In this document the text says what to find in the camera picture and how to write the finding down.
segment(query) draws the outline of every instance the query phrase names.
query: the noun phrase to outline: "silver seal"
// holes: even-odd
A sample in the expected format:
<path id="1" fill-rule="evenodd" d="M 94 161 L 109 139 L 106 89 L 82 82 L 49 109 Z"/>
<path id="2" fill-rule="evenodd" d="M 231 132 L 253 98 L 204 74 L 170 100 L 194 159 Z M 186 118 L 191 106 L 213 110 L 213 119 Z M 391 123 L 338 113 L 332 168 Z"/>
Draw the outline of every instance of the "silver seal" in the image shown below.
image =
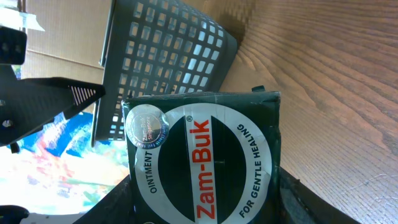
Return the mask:
<path id="1" fill-rule="evenodd" d="M 152 105 L 134 107 L 128 113 L 124 126 L 130 141 L 141 149 L 161 146 L 169 133 L 166 115 Z"/>

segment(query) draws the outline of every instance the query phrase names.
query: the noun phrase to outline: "plastic basket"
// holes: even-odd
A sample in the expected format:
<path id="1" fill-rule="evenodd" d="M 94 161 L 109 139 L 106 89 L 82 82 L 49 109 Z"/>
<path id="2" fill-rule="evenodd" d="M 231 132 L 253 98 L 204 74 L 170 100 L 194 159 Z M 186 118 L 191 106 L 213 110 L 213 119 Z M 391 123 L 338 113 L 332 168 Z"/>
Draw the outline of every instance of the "plastic basket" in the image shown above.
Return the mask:
<path id="1" fill-rule="evenodd" d="M 183 2 L 115 0 L 101 60 L 106 95 L 96 106 L 93 139 L 124 139 L 123 99 L 218 91 L 237 48 L 221 26 Z"/>

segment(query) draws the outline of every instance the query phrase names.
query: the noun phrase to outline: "cardboard box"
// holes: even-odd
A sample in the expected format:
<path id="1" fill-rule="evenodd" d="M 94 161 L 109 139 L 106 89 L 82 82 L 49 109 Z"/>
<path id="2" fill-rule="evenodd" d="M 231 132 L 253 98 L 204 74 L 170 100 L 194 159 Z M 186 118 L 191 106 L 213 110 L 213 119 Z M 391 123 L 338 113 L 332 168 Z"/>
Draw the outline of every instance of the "cardboard box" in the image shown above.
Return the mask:
<path id="1" fill-rule="evenodd" d="M 66 77 L 102 83 L 101 58 L 111 0 L 28 0 L 45 32 L 28 30 L 22 78 Z M 86 111 L 92 113 L 93 106 Z"/>

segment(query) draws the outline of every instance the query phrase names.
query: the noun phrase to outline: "dark green packaging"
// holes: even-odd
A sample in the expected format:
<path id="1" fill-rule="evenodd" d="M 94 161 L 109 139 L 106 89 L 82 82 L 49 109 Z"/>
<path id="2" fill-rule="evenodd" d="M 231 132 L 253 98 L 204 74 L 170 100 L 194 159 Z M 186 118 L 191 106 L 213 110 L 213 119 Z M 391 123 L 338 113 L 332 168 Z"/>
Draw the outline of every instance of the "dark green packaging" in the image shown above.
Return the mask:
<path id="1" fill-rule="evenodd" d="M 135 223 L 278 223 L 278 92 L 123 101 Z"/>

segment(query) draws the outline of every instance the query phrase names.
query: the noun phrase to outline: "wooden table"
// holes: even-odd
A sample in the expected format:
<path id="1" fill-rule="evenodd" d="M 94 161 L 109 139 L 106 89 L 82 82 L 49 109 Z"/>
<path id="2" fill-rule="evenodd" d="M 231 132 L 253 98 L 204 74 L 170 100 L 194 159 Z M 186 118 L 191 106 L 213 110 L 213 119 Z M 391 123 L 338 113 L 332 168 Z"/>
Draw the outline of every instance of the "wooden table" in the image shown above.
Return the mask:
<path id="1" fill-rule="evenodd" d="M 185 2 L 240 42 L 221 91 L 282 92 L 282 167 L 362 223 L 398 223 L 398 1 Z"/>

